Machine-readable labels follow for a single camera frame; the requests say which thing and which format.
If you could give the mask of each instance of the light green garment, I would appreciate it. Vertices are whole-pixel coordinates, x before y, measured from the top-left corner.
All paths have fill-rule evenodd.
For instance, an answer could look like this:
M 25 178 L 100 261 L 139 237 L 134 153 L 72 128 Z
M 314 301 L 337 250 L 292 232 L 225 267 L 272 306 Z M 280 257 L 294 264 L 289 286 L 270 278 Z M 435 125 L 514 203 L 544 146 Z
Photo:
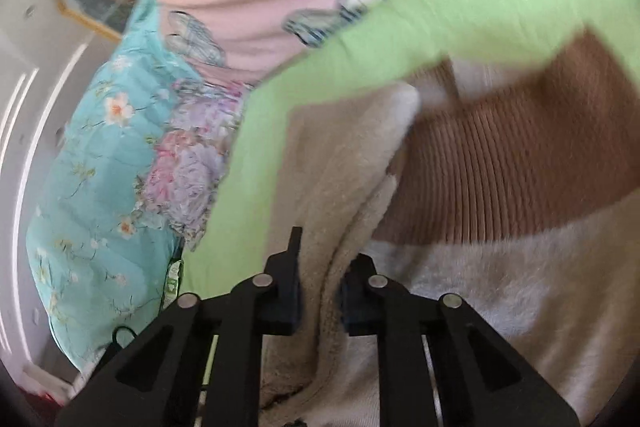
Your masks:
M 262 269 L 287 113 L 402 78 L 444 55 L 541 62 L 589 25 L 640 78 L 640 0 L 389 0 L 257 89 L 181 292 L 228 292 Z

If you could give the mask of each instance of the turquoise floral fabric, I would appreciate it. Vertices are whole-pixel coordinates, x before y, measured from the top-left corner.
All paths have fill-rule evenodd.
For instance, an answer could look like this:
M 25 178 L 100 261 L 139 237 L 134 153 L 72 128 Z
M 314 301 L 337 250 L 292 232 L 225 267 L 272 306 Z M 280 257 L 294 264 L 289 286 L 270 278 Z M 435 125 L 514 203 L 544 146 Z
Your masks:
M 163 47 L 158 21 L 156 0 L 138 0 L 66 128 L 28 230 L 51 331 L 78 367 L 118 325 L 140 331 L 156 317 L 178 243 L 162 216 L 136 203 L 176 102 L 172 84 L 199 81 Z

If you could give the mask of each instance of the ruffled floral fabric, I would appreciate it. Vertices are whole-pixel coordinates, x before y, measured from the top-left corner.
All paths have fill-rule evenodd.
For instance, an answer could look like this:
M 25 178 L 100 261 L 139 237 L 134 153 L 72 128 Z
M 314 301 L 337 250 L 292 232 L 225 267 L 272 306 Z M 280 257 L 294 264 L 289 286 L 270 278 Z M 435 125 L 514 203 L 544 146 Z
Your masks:
M 173 88 L 178 102 L 167 132 L 155 145 L 149 174 L 138 179 L 136 206 L 166 218 L 193 250 L 204 235 L 252 87 L 181 79 Z

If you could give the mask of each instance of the pink floral garment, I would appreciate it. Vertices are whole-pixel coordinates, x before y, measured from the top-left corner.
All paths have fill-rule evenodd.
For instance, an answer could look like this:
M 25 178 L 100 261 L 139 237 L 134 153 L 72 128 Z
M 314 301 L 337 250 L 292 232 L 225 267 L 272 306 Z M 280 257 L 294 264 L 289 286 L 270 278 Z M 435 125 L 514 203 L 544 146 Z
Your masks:
M 166 217 L 193 250 L 204 235 L 251 86 L 178 80 L 173 87 L 178 103 L 146 180 L 138 182 L 137 206 Z

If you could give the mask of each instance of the brown sweater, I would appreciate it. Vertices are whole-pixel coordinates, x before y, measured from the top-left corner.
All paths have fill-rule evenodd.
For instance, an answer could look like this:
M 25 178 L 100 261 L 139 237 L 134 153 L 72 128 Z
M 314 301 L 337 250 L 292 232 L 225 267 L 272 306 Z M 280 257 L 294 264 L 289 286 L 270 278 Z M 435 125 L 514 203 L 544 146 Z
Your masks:
M 261 422 L 378 424 L 375 341 L 334 302 L 365 251 L 414 293 L 460 293 L 587 425 L 640 346 L 635 87 L 589 32 L 535 73 L 412 81 L 291 118 L 268 253 L 304 227 L 305 315 L 266 344 Z

